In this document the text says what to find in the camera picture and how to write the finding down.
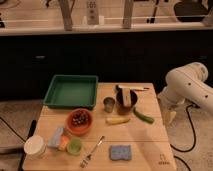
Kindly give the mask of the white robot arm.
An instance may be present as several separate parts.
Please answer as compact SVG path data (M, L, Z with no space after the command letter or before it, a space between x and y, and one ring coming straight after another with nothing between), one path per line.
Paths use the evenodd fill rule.
M173 121L175 108L185 100L213 114L213 88L205 84L207 78L207 67L200 62L174 68L166 74L166 86L157 95L164 125Z

